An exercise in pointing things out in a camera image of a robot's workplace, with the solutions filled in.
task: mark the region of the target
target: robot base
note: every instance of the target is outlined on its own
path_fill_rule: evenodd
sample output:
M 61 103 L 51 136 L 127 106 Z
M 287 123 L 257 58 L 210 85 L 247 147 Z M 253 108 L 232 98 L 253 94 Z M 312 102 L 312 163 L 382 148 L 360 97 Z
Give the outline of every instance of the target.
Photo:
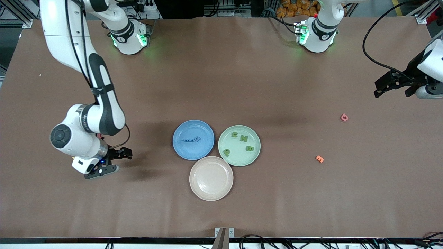
M 323 37 L 323 39 L 326 40 L 321 40 L 320 37 L 312 31 L 312 23 L 314 20 L 314 17 L 310 17 L 300 23 L 294 23 L 295 25 L 298 24 L 298 26 L 294 27 L 295 32 L 301 33 L 300 35 L 295 35 L 295 38 L 298 44 L 304 46 L 309 51 L 321 53 L 326 51 L 326 49 L 328 49 L 328 47 L 334 42 L 334 37 L 337 32 L 334 32 L 331 36 L 327 35 L 328 37 Z
M 119 41 L 119 37 L 115 39 L 111 35 L 111 38 L 114 41 L 114 46 L 118 48 L 118 50 L 120 50 L 120 52 L 122 52 L 123 54 L 128 55 L 136 54 L 144 47 L 147 47 L 151 34 L 150 25 L 147 28 L 146 24 L 141 23 L 137 20 L 131 20 L 131 22 L 134 24 L 134 33 L 124 43 L 121 43 Z

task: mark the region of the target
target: green letter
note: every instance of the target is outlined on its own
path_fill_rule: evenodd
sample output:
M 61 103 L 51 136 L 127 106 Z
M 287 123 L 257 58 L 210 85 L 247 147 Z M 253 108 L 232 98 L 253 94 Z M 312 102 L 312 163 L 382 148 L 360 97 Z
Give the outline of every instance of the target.
M 243 142 L 247 142 L 247 141 L 248 141 L 248 136 L 243 136 L 243 135 L 242 135 L 242 136 L 240 137 L 240 142 L 241 142 L 241 141 L 243 141 Z

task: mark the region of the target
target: plate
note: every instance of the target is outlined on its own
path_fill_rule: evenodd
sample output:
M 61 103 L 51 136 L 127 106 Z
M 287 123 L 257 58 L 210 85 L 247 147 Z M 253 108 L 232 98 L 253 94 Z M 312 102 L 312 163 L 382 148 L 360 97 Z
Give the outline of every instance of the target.
M 217 201 L 232 188 L 234 174 L 231 166 L 216 156 L 207 156 L 197 161 L 189 174 L 192 192 L 205 201 Z
M 179 156 L 187 160 L 198 160 L 211 152 L 214 147 L 214 132 L 200 120 L 189 120 L 174 132 L 172 145 Z
M 246 166 L 257 159 L 261 144 L 257 133 L 244 125 L 227 128 L 218 140 L 218 152 L 233 166 Z

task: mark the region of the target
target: metal frame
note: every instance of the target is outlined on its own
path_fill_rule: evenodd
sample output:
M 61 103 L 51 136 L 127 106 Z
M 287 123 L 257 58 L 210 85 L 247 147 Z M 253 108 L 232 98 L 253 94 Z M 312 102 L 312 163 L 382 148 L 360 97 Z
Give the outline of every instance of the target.
M 212 249 L 229 249 L 229 230 L 226 227 L 220 227 L 216 230 L 217 237 L 212 244 Z
M 185 245 L 213 245 L 214 237 L 33 237 L 33 238 L 0 238 L 1 244 L 89 244 L 100 243 L 106 244 L 112 242 L 114 244 L 185 244 Z M 289 242 L 306 244 L 330 244 L 330 243 L 346 243 L 346 244 L 368 244 L 368 242 L 376 241 L 378 244 L 384 244 L 385 239 L 389 239 L 395 244 L 417 245 L 421 242 L 417 238 L 375 238 L 375 237 L 266 237 L 271 243 L 281 243 L 282 239 Z M 229 238 L 230 243 L 239 243 L 243 239 L 241 237 Z M 441 242 L 441 239 L 427 239 L 429 243 Z M 260 238 L 248 238 L 244 243 L 260 243 Z
M 239 16 L 242 17 L 254 17 L 252 11 L 254 10 L 254 13 L 256 12 L 260 12 L 260 6 L 258 6 L 258 3 L 260 2 L 259 0 L 253 0 L 251 1 L 250 5 L 244 5 L 244 6 L 240 6 L 240 7 L 236 7 L 234 0 L 218 0 L 219 4 L 218 4 L 218 11 L 217 14 L 214 15 L 214 17 L 216 16 L 234 16 L 235 14 L 239 14 Z M 214 4 L 205 4 L 203 6 L 203 13 L 204 14 L 209 14 L 214 7 L 216 7 L 217 5 Z
M 0 27 L 31 28 L 33 19 L 40 19 L 40 11 L 35 15 L 20 0 L 0 0 L 11 14 L 18 20 L 1 20 Z
M 4 80 L 4 76 L 0 76 L 0 88 L 1 88 L 1 86 L 3 84 L 3 80 Z
M 406 16 L 415 16 L 418 24 L 427 24 L 426 19 L 440 6 L 442 6 L 442 0 L 429 0 L 428 2 L 420 5 L 415 10 L 408 13 Z
M 351 16 L 354 13 L 355 9 L 358 7 L 358 5 L 359 4 L 351 4 L 351 6 L 348 9 L 348 13 L 347 13 L 346 16 L 347 17 Z
M 6 73 L 6 70 L 8 70 L 8 68 L 7 67 L 5 67 L 5 66 L 3 66 L 2 64 L 0 64 L 0 72 L 2 72 L 2 73 Z

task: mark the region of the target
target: green led light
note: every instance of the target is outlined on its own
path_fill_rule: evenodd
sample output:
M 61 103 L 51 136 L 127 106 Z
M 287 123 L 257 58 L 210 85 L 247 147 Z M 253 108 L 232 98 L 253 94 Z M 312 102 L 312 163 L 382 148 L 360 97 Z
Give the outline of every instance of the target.
M 117 47 L 117 43 L 115 42 L 114 37 L 111 35 L 112 41 L 114 42 L 114 46 Z
M 336 34 L 336 33 L 334 33 L 334 34 L 332 35 L 331 42 L 329 43 L 329 45 L 331 45 L 331 44 L 334 42 L 335 34 Z
M 304 33 L 301 37 L 300 37 L 300 43 L 301 44 L 305 44 L 307 41 L 307 37 L 309 36 L 309 31 L 306 30 L 306 33 Z
M 146 46 L 148 44 L 148 42 L 147 42 L 146 38 L 144 37 L 144 35 L 137 34 L 137 38 L 140 41 L 140 45 Z

